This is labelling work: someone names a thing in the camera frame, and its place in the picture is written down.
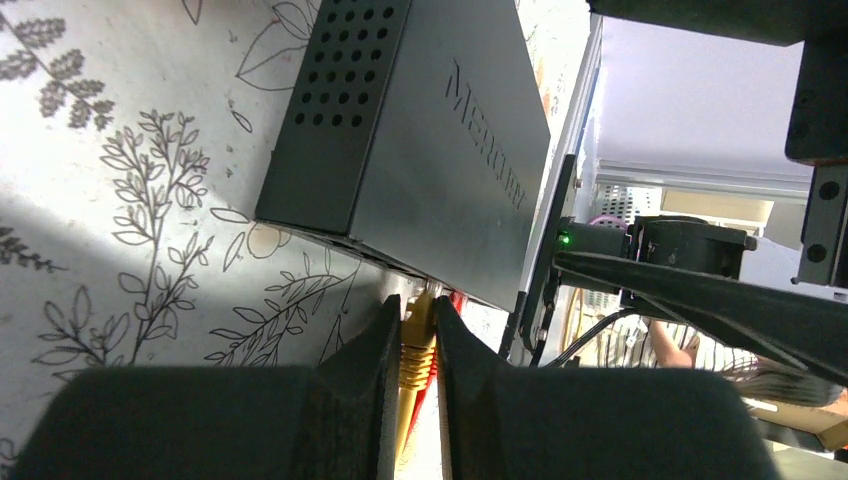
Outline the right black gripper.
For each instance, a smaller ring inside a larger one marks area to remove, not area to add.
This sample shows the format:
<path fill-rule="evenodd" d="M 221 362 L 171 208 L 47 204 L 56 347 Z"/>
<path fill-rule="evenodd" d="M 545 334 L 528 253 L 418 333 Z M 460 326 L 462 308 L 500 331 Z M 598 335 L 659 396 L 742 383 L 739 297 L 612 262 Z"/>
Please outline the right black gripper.
<path fill-rule="evenodd" d="M 594 14 L 774 46 L 802 44 L 784 152 L 812 168 L 798 278 L 847 284 L 847 4 L 592 1 Z"/>

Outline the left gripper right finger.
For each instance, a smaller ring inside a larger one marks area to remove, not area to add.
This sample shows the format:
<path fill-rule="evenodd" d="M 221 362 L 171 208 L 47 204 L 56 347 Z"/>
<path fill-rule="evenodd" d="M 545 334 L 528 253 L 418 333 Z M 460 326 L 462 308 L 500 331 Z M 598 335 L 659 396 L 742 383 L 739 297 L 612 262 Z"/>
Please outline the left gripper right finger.
<path fill-rule="evenodd" d="M 448 479 L 775 479 L 732 386 L 686 369 L 528 368 L 433 304 Z"/>

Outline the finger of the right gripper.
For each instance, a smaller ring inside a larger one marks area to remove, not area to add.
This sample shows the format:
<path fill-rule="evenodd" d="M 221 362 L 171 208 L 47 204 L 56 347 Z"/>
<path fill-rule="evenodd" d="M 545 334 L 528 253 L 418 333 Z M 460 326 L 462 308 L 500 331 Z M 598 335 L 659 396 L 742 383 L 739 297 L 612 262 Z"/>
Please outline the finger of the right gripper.
<path fill-rule="evenodd" d="M 561 252 L 553 264 L 632 294 L 638 315 L 689 324 L 728 346 L 847 382 L 844 303 L 601 254 Z"/>

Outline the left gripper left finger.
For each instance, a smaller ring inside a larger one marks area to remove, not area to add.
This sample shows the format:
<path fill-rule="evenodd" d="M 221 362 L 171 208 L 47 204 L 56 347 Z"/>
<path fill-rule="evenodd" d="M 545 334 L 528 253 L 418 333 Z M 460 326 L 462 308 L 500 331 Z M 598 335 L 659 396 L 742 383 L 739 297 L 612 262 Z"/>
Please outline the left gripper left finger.
<path fill-rule="evenodd" d="M 315 367 L 92 369 L 50 403 L 15 479 L 390 479 L 401 300 Z"/>

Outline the black network switch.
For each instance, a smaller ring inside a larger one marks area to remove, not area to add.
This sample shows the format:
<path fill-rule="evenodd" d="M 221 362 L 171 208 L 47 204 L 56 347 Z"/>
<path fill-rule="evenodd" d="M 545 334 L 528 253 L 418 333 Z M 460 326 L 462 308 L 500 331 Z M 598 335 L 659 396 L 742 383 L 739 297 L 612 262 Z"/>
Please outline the black network switch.
<path fill-rule="evenodd" d="M 510 1 L 325 1 L 259 221 L 511 309 L 550 132 Z"/>

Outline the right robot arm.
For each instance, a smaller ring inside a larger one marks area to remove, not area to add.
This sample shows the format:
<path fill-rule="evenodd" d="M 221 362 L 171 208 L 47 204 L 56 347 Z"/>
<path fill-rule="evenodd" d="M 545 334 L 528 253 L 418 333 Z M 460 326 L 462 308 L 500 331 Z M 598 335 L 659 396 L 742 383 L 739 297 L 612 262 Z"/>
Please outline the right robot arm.
<path fill-rule="evenodd" d="M 689 217 L 623 232 L 565 219 L 555 268 L 569 285 L 618 290 L 640 313 L 839 385 L 847 382 L 847 5 L 843 1 L 594 1 L 593 13 L 690 32 L 801 44 L 785 151 L 812 168 L 796 275 L 760 286 L 743 258 L 766 244 Z"/>

